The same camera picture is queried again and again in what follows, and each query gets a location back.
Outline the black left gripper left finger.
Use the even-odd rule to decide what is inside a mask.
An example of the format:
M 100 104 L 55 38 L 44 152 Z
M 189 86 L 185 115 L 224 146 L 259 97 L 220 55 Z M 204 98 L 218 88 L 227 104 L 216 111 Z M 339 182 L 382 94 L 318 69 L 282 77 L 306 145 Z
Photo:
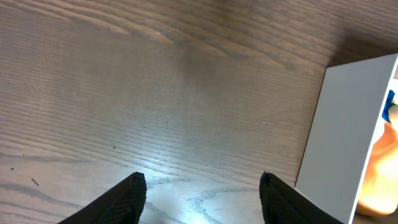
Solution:
M 134 172 L 59 224 L 138 224 L 146 192 L 144 174 Z

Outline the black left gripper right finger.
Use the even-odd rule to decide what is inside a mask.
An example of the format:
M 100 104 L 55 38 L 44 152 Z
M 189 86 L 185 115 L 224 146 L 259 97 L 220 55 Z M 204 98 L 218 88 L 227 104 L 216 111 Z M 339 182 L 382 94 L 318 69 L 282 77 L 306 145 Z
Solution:
M 342 224 L 270 172 L 261 176 L 259 198 L 265 224 Z

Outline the orange yellow rubber toy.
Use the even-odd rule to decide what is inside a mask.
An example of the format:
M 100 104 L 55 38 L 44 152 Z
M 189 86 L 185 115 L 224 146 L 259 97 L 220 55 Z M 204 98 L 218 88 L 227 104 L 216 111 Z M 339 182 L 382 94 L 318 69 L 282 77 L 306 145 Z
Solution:
M 384 123 L 382 136 L 374 143 L 356 212 L 377 217 L 397 208 L 397 131 Z

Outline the white cardboard box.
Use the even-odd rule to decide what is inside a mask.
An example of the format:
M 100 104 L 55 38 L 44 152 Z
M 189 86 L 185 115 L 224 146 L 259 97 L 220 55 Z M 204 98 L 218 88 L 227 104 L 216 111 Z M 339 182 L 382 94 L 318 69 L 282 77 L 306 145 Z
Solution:
M 295 189 L 342 223 L 351 223 L 397 54 L 328 67 Z

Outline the plush duck toy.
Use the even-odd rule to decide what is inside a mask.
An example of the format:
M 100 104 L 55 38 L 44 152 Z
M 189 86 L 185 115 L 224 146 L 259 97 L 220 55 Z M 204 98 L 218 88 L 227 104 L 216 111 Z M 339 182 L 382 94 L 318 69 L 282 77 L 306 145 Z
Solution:
M 393 90 L 389 90 L 388 92 L 382 118 L 386 122 L 391 123 L 392 128 L 397 131 L 397 98 Z

